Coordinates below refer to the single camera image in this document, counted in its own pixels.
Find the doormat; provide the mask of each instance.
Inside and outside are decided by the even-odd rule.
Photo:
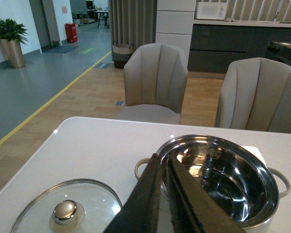
[[[94,52],[95,50],[97,50],[97,48],[87,48],[87,49],[79,52],[79,54],[90,54],[90,53]]]
[[[95,69],[108,69],[111,66],[111,64],[112,63],[100,62],[94,68]]]
[[[74,49],[76,49],[78,46],[57,46],[51,50],[45,51],[49,53],[67,53]]]

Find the gold planter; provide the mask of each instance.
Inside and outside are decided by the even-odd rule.
[[[6,53],[12,68],[22,68],[25,66],[24,56],[21,51],[20,43],[7,39],[0,39],[4,52]]]

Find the countertop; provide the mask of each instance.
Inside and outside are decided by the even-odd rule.
[[[272,22],[272,21],[253,21],[253,20],[236,20],[235,22],[226,22],[226,21],[223,21],[223,20],[194,19],[194,24],[222,25],[222,26],[291,28],[291,23],[280,23],[280,22]]]
[[[267,166],[291,183],[291,134],[73,117],[65,120],[0,191],[0,233],[10,231],[25,206],[46,189],[77,178],[109,185],[125,203],[137,183],[135,164],[174,136],[208,134],[257,147]],[[279,191],[284,185],[278,182]],[[161,201],[160,233],[170,233]],[[279,202],[268,233],[291,233],[291,192]]]

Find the baseboard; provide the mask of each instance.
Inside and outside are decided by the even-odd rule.
[[[40,50],[34,50],[34,51],[31,51],[31,52],[28,52],[26,54],[24,54],[24,59],[26,59],[27,56],[31,56],[31,55],[34,55],[34,54],[40,54]],[[8,60],[5,60],[3,62],[0,62],[0,69],[9,69],[11,68],[11,65],[9,63]]]

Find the beige chair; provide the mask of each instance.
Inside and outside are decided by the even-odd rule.
[[[140,46],[124,67],[126,107],[116,118],[180,124],[187,76],[182,49]]]
[[[266,58],[232,62],[215,127],[291,133],[291,67]]]

